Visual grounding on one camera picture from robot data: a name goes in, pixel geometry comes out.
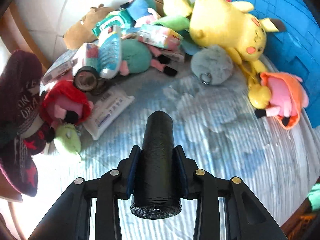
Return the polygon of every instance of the maroon knit hat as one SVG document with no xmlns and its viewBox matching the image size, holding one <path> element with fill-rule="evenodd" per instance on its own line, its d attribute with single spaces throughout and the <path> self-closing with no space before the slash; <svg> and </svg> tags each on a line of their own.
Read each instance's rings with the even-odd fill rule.
<svg viewBox="0 0 320 240">
<path fill-rule="evenodd" d="M 0 169 L 20 193 L 35 196 L 38 172 L 31 155 L 43 151 L 49 126 L 39 117 L 42 66 L 35 54 L 14 52 L 0 76 L 0 130 L 7 136 L 0 146 Z"/>
</svg>

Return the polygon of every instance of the gray fluffy plush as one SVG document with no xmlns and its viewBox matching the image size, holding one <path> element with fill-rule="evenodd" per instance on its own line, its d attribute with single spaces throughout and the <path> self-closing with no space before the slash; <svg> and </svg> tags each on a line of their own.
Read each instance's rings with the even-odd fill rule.
<svg viewBox="0 0 320 240">
<path fill-rule="evenodd" d="M 202 49 L 191 59 L 191 70 L 205 84 L 220 85 L 233 72 L 233 62 L 218 45 Z"/>
</svg>

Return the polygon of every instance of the keyring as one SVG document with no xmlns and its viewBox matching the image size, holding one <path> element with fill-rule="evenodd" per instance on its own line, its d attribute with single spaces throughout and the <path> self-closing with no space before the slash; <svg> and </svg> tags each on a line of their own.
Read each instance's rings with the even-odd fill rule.
<svg viewBox="0 0 320 240">
<path fill-rule="evenodd" d="M 210 79 L 209 83 L 203 80 L 202 75 L 206 75 Z M 210 73 L 201 73 L 199 79 L 203 84 L 210 85 L 210 82 L 212 80 L 212 76 Z"/>
</svg>

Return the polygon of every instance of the brown plush toy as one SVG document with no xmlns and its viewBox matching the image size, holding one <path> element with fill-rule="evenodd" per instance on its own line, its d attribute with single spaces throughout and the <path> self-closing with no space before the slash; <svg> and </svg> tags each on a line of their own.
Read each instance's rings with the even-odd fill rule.
<svg viewBox="0 0 320 240">
<path fill-rule="evenodd" d="M 91 7 L 90 11 L 63 35 L 67 48 L 79 49 L 83 43 L 97 39 L 92 29 L 112 11 L 114 11 L 113 8 L 103 7 L 103 4 L 100 4 L 98 8 Z"/>
</svg>

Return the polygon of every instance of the green plush toy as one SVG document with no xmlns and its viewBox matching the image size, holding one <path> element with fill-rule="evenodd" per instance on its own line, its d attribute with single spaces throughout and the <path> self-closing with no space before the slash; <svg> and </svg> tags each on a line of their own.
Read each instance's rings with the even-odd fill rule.
<svg viewBox="0 0 320 240">
<path fill-rule="evenodd" d="M 150 66 L 168 76 L 174 77 L 177 74 L 175 69 L 167 66 L 170 59 L 156 47 L 139 42 L 137 39 L 124 40 L 121 42 L 121 47 L 122 63 L 119 71 L 122 76 L 144 72 Z"/>
<path fill-rule="evenodd" d="M 179 32 L 188 29 L 190 21 L 188 18 L 183 17 L 182 15 L 172 15 L 156 20 L 152 23 L 152 25 L 162 25 L 174 30 L 175 32 Z"/>
<path fill-rule="evenodd" d="M 56 130 L 53 141 L 56 149 L 61 154 L 64 154 L 66 157 L 71 156 L 75 161 L 81 161 L 81 156 L 79 155 L 81 142 L 73 124 L 64 123 L 60 125 Z"/>
</svg>

